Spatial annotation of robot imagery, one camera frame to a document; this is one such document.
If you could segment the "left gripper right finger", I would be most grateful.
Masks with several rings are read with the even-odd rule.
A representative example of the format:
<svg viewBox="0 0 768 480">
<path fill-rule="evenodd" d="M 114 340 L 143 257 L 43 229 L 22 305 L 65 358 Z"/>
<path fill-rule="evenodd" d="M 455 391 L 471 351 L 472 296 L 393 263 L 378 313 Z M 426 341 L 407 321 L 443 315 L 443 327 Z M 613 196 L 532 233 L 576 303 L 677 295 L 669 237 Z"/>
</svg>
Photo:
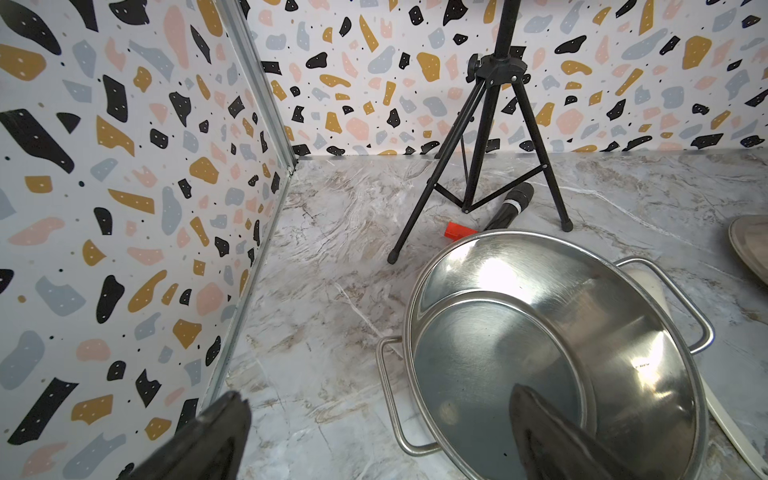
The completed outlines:
<svg viewBox="0 0 768 480">
<path fill-rule="evenodd" d="M 624 463 L 534 389 L 517 384 L 510 418 L 528 479 L 635 479 Z"/>
</svg>

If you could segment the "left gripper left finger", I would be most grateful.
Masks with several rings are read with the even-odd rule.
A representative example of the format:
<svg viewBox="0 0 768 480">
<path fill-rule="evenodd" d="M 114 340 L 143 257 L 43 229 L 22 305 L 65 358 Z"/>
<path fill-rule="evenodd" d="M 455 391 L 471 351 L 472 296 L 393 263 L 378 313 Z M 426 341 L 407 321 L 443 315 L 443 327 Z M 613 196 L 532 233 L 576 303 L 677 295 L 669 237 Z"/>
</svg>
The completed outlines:
<svg viewBox="0 0 768 480">
<path fill-rule="evenodd" d="M 235 479 L 251 427 L 236 391 L 217 399 L 128 475 L 129 479 Z"/>
</svg>

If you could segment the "stainless steel soup pot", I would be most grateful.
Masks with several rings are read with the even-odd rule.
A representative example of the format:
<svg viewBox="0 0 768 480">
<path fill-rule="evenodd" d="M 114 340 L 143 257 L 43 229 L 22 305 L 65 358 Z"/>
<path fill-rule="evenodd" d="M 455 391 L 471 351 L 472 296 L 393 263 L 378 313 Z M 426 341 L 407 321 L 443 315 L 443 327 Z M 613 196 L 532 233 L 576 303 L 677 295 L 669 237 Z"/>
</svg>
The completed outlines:
<svg viewBox="0 0 768 480">
<path fill-rule="evenodd" d="M 656 263 L 701 328 L 687 344 L 626 268 L 542 233 L 493 230 L 443 249 L 421 270 L 398 344 L 432 441 L 405 436 L 384 361 L 379 377 L 399 447 L 445 454 L 470 479 L 519 479 L 510 406 L 532 388 L 642 479 L 694 479 L 708 413 L 694 358 L 710 320 Z"/>
</svg>

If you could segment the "cream plastic ladle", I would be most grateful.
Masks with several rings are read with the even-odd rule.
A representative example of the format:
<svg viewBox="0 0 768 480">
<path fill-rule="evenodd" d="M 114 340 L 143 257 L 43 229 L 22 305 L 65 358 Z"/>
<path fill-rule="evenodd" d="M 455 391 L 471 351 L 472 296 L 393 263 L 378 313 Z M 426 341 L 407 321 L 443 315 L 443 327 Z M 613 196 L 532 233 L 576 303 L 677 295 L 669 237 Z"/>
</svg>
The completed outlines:
<svg viewBox="0 0 768 480">
<path fill-rule="evenodd" d="M 746 215 L 735 218 L 728 227 L 728 240 L 741 262 L 758 277 L 767 282 L 767 217 L 765 215 Z M 664 286 L 688 310 L 702 329 L 701 338 L 689 347 L 696 355 L 710 347 L 715 340 L 715 329 L 704 313 L 653 261 L 642 257 L 627 257 L 616 262 L 618 267 L 639 264 L 650 270 Z M 761 453 L 752 446 L 747 436 L 741 431 L 725 407 L 713 393 L 704 379 L 700 380 L 709 414 L 714 418 L 731 446 L 759 479 L 767 477 L 767 462 Z"/>
</svg>

